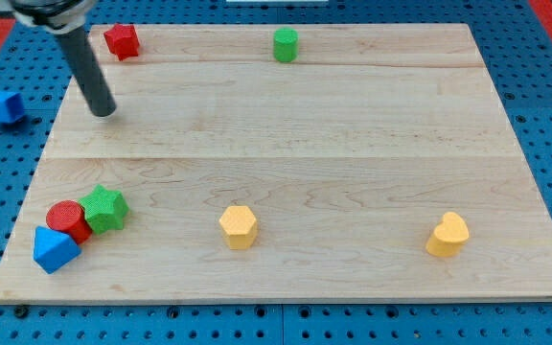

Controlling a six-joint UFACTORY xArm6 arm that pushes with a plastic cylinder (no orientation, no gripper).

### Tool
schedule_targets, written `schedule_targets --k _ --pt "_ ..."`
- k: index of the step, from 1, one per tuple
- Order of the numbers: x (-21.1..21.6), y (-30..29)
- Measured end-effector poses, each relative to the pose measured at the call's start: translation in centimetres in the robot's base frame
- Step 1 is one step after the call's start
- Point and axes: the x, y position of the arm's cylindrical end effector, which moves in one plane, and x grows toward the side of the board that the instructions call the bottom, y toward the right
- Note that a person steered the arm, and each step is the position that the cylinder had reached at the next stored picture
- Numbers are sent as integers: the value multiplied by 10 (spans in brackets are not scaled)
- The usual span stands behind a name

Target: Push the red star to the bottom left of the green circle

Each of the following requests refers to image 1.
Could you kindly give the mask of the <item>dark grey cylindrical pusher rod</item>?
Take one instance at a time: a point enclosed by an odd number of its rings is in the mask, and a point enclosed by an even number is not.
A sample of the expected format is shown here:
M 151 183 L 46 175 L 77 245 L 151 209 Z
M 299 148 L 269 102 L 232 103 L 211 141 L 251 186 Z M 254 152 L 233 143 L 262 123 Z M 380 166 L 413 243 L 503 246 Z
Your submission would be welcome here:
M 103 71 L 83 27 L 55 35 L 82 95 L 96 117 L 107 117 L 117 108 Z

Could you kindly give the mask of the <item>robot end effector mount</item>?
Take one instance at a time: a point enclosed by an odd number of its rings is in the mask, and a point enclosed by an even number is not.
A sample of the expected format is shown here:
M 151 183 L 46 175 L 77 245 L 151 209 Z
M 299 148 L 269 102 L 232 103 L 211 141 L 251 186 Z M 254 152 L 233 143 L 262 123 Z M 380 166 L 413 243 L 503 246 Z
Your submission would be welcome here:
M 28 27 L 68 34 L 84 25 L 97 0 L 9 0 L 14 17 Z

